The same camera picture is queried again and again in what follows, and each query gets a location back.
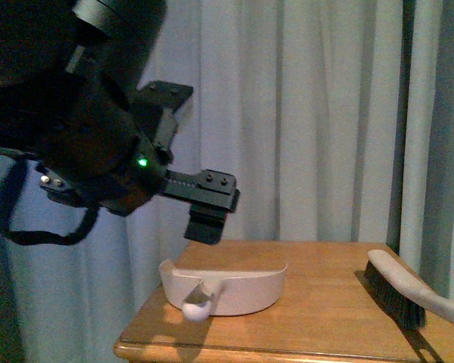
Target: white dustpan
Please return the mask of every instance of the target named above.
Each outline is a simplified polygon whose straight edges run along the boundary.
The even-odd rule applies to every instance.
[[[160,265],[168,301],[191,321],[209,315],[258,312],[281,296],[286,265],[278,271],[201,271],[176,268],[169,259]]]

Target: wooden nightstand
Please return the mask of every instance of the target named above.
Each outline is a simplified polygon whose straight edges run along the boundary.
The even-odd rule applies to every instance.
[[[158,287],[114,352],[131,362],[454,362],[453,325],[428,312],[426,328],[401,330],[371,297],[363,272],[373,249],[389,250],[362,243],[191,243],[179,268],[256,271],[288,262],[284,293],[261,312],[195,324]]]

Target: hand brush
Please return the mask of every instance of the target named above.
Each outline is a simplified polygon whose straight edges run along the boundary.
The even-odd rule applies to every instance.
[[[454,301],[430,290],[386,251],[372,250],[368,260],[365,278],[389,315],[402,327],[424,327],[426,309],[454,324]]]

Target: black strap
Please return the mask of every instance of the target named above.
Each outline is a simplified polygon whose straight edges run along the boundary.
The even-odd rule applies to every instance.
[[[27,173],[27,160],[17,159],[0,183],[0,233],[21,246],[36,244],[72,246],[83,240],[96,223],[99,213],[98,204],[88,206],[79,227],[64,237],[47,231],[10,230],[11,217],[22,193]]]

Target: black bristles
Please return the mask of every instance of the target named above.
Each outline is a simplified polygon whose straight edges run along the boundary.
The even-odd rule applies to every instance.
[[[425,326],[425,309],[395,290],[371,262],[366,266],[365,278],[384,305],[385,312],[401,327],[418,330]]]

